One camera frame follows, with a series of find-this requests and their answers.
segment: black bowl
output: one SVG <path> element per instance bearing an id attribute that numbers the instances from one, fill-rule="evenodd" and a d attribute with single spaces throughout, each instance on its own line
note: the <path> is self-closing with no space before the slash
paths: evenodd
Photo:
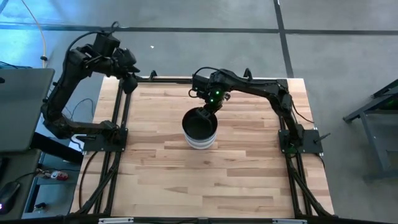
<path id="1" fill-rule="evenodd" d="M 182 118 L 182 128 L 185 133 L 194 140 L 205 140 L 216 133 L 218 122 L 216 115 L 212 114 L 208 119 L 197 115 L 196 110 L 192 108 L 185 113 Z"/>

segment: black bracket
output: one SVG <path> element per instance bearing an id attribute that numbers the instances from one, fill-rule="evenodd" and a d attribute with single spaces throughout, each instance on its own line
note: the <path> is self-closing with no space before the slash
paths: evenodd
<path id="1" fill-rule="evenodd" d="M 149 80 L 153 80 L 154 77 L 156 77 L 156 76 L 157 76 L 156 71 L 155 71 L 155 70 L 151 71 L 151 72 L 150 72 L 150 75 L 149 75 Z"/>
<path id="2" fill-rule="evenodd" d="M 127 128 L 119 130 L 121 140 L 118 144 L 111 144 L 102 134 L 90 135 L 95 138 L 85 141 L 83 151 L 123 152 L 126 147 L 128 132 Z"/>
<path id="3" fill-rule="evenodd" d="M 251 71 L 249 68 L 245 69 L 243 77 L 248 78 L 249 81 L 253 80 L 253 76 L 251 75 Z"/>
<path id="4" fill-rule="evenodd" d="M 323 153 L 321 137 L 318 130 L 304 130 L 303 144 L 299 147 L 292 147 L 289 143 L 289 130 L 279 130 L 279 145 L 282 153 Z"/>

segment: white cable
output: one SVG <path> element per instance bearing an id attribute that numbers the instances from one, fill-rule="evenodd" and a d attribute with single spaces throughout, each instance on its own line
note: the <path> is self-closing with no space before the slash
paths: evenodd
<path id="1" fill-rule="evenodd" d="M 40 26 L 39 22 L 37 22 L 37 19 L 35 18 L 35 16 L 33 15 L 32 11 L 30 11 L 29 7 L 27 7 L 27 4 L 25 3 L 24 0 L 21 0 L 22 3 L 24 3 L 26 9 L 29 11 L 30 15 L 32 16 L 32 18 L 34 19 L 34 21 L 36 22 L 37 28 L 39 28 L 40 33 L 42 34 L 42 40 L 43 40 L 43 56 L 45 58 L 47 58 L 46 54 L 47 54 L 47 47 L 45 44 L 45 38 L 44 38 L 44 34 L 43 34 L 43 30 L 42 27 Z M 43 68 L 45 68 L 45 60 L 41 59 L 43 61 Z"/>

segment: desk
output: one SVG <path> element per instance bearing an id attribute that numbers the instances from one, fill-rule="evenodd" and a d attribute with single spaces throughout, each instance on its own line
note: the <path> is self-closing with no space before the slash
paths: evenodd
<path id="1" fill-rule="evenodd" d="M 95 122 L 111 119 L 117 89 L 116 79 L 104 78 Z M 194 150 L 185 142 L 181 121 L 189 109 L 204 102 L 188 97 L 189 89 L 190 85 L 140 83 L 132 94 L 129 137 L 119 166 L 112 216 L 292 218 L 285 157 L 277 138 L 279 120 L 267 99 L 232 92 L 216 114 L 216 142 L 207 150 Z M 311 119 L 304 80 L 289 79 L 289 90 L 298 112 Z M 297 119 L 305 128 L 313 128 Z M 98 185 L 103 157 L 99 152 L 88 168 L 83 203 Z M 309 189 L 333 213 L 321 161 L 304 154 L 303 164 Z M 76 210 L 78 187 L 71 212 Z"/>
<path id="2" fill-rule="evenodd" d="M 4 176 L 0 180 L 0 187 L 6 183 L 15 181 L 16 178 L 35 172 L 37 164 L 40 159 L 40 151 L 36 149 L 28 150 L 26 152 L 9 152 L 3 153 L 1 156 L 9 159 Z M 32 186 L 34 175 L 28 175 L 21 178 L 18 182 L 21 184 L 19 187 L 15 205 L 12 210 L 5 215 L 0 215 L 0 220 L 16 220 L 20 219 L 29 196 L 29 190 Z"/>

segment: black metal frame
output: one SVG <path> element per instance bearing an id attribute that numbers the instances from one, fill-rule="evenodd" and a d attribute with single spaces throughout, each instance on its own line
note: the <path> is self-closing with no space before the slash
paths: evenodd
<path id="1" fill-rule="evenodd" d="M 373 93 L 371 97 L 374 98 L 372 101 L 343 118 L 346 123 L 351 123 L 356 118 L 361 119 L 369 144 L 373 149 L 374 157 L 377 158 L 377 166 L 379 170 L 375 174 L 364 175 L 363 179 L 366 182 L 398 177 L 398 169 L 391 167 L 387 153 L 396 152 L 396 150 L 377 146 L 374 131 L 370 128 L 367 118 L 370 114 L 398 114 L 398 111 L 396 110 L 384 110 L 384 107 L 388 102 L 394 101 L 398 97 L 398 79 Z"/>
<path id="2" fill-rule="evenodd" d="M 111 31 L 110 27 L 84 25 L 41 24 L 45 31 Z M 37 30 L 35 23 L 0 22 L 0 29 Z M 230 34 L 278 34 L 272 28 L 204 28 L 204 27 L 119 27 L 118 32 L 196 32 L 196 33 L 230 33 Z M 288 35 L 398 35 L 398 30 L 331 30 L 331 29 L 284 29 Z"/>
<path id="3" fill-rule="evenodd" d="M 142 78 L 139 79 L 139 83 L 179 83 L 179 84 L 190 84 L 192 82 L 191 78 L 154 78 L 156 77 L 157 74 L 155 71 L 151 73 L 151 76 L 149 78 Z M 119 83 L 119 89 L 118 89 L 118 94 L 116 95 L 116 102 L 114 106 L 114 111 L 113 111 L 113 117 L 112 121 L 116 122 L 118 113 L 119 113 L 119 107 L 120 107 L 120 101 L 121 101 L 121 86 Z M 130 101 L 131 101 L 131 94 L 126 95 L 126 101 L 124 103 L 124 109 L 123 109 L 123 116 L 122 116 L 122 121 L 121 121 L 121 128 L 126 128 L 127 124 L 127 116 L 129 112 L 129 106 L 130 106 Z M 280 129 L 285 130 L 285 123 L 283 119 L 280 117 L 279 118 L 279 123 L 280 123 Z M 117 166 L 114 167 L 114 169 L 110 168 L 108 170 L 109 166 L 109 160 L 110 160 L 110 155 L 111 152 L 106 152 L 105 158 L 104 158 L 104 164 L 101 172 L 101 181 L 99 183 L 99 187 L 96 189 L 93 195 L 97 195 L 97 198 L 91 201 L 91 204 L 89 203 L 89 207 L 86 207 L 85 210 L 79 210 L 76 213 L 72 213 L 68 216 L 66 216 L 62 221 L 62 223 L 67 223 L 65 220 L 68 219 L 69 222 L 76 222 L 77 220 L 80 223 L 86 223 L 85 220 L 87 220 L 87 223 L 90 223 L 93 221 L 93 217 L 103 217 L 103 218 L 112 218 L 111 215 L 111 210 L 112 210 L 112 205 L 113 205 L 113 198 L 114 198 L 114 191 L 116 188 L 116 181 L 117 181 L 117 176 L 118 176 L 118 167 L 119 167 L 119 161 L 121 158 L 121 152 L 115 152 L 115 158 L 113 163 L 116 164 Z M 271 218 L 165 218 L 165 217 L 132 217 L 132 218 L 126 218 L 130 219 L 131 221 L 134 220 L 134 222 L 143 222 L 143 223 L 180 223 L 180 222 L 189 222 L 189 223 L 195 223 L 195 224 L 212 224 L 212 223 L 378 223 L 378 222 L 367 222 L 367 221 L 361 221 L 361 220 L 349 220 L 349 219 L 344 219 L 344 218 L 338 218 L 336 216 L 330 215 L 328 212 L 326 212 L 322 206 L 316 201 L 315 197 L 312 195 L 311 191 L 308 189 L 306 182 L 305 182 L 305 174 L 304 174 L 304 167 L 303 167 L 303 162 L 302 162 L 302 157 L 300 153 L 297 153 L 296 155 L 296 160 L 297 160 L 297 169 L 293 166 L 292 163 L 292 157 L 290 154 L 286 153 L 285 158 L 286 158 L 286 165 L 287 165 L 287 172 L 288 172 L 288 178 L 289 178 L 289 185 L 290 185 L 290 193 L 292 196 L 292 206 L 294 210 L 294 217 L 295 219 L 271 219 Z M 106 203 L 106 208 L 103 213 L 100 213 L 100 207 L 101 207 L 101 199 L 102 199 L 102 191 L 104 189 L 104 186 L 107 184 L 110 179 L 110 188 L 109 188 L 109 194 L 107 198 L 107 203 Z M 305 202 L 305 215 L 301 212 L 301 209 L 299 207 L 299 200 L 297 197 L 297 188 L 296 184 L 298 183 L 298 186 L 301 188 L 303 191 L 304 195 L 304 202 Z M 87 215 L 87 213 L 90 211 L 90 208 L 92 205 L 95 203 L 95 209 L 94 209 L 94 214 L 92 215 Z M 312 215 L 312 207 L 314 211 L 318 213 L 318 216 L 313 216 Z"/>

